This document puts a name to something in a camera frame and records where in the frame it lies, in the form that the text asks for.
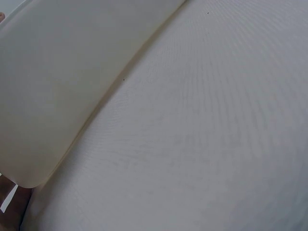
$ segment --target fabric texture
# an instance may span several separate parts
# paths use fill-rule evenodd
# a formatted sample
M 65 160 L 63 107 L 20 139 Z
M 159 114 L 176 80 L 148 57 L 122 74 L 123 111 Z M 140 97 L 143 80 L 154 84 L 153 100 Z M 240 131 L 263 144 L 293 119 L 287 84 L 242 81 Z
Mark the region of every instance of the fabric texture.
M 27 0 L 0 24 L 0 172 L 43 183 L 184 0 Z
M 24 230 L 307 230 L 307 64 L 308 1 L 187 2 Z

